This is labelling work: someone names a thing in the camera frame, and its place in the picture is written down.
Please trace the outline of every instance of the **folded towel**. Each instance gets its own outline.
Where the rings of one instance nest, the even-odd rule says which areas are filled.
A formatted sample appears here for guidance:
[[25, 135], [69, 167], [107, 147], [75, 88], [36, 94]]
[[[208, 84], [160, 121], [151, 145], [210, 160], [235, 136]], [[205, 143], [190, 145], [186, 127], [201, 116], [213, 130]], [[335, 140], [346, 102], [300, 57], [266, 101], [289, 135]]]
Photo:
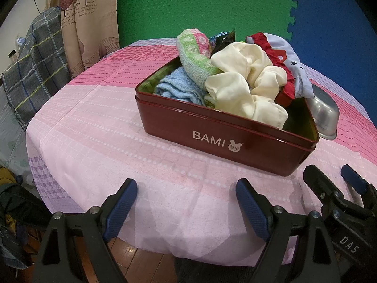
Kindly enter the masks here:
[[184, 30], [177, 37], [180, 61], [188, 76], [203, 90], [205, 80], [221, 71], [211, 64], [211, 45], [198, 29]]
[[190, 79], [183, 67], [164, 77], [155, 88], [156, 95], [203, 106], [206, 93]]

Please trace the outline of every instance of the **yellow cloth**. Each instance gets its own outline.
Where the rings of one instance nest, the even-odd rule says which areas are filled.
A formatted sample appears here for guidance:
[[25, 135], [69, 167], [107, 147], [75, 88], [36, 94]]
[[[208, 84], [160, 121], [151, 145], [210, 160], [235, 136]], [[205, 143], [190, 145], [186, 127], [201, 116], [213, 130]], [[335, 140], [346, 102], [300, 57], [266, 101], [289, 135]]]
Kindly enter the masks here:
[[283, 127], [288, 114], [273, 100], [287, 83], [287, 74], [272, 65], [260, 46], [234, 42], [215, 53], [211, 63], [224, 71], [205, 82], [216, 109]]
[[[9, 183], [17, 182], [8, 168], [0, 167], [0, 186]], [[12, 231], [13, 235], [16, 235], [16, 219], [10, 215], [5, 215], [5, 222], [8, 228]]]

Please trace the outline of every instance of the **gray plaid blanket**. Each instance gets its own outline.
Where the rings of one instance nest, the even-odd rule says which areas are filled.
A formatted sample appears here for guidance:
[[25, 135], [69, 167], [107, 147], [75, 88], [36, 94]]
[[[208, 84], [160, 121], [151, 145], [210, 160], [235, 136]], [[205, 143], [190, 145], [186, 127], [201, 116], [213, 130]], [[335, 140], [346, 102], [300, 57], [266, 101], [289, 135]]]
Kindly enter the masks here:
[[3, 73], [8, 103], [24, 131], [35, 113], [71, 80], [59, 7], [33, 20], [18, 61]]

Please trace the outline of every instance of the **green foam mat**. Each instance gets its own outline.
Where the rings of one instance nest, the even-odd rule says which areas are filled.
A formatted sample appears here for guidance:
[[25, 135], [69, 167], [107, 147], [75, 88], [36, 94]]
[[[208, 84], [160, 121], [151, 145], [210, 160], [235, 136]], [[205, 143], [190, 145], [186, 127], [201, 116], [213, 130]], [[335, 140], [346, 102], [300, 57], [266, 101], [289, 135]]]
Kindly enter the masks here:
[[290, 39], [292, 0], [117, 0], [121, 47], [139, 39], [177, 37], [198, 28], [208, 37], [236, 30], [244, 40], [256, 32]]

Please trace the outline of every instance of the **leaf print curtain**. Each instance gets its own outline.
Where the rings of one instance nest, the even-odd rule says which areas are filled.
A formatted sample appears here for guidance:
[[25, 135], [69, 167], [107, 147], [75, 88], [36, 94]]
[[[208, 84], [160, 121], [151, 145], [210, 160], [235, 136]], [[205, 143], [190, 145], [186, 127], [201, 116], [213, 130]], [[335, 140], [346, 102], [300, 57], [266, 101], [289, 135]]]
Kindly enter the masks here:
[[68, 66], [76, 77], [119, 49], [116, 0], [46, 0], [59, 6]]

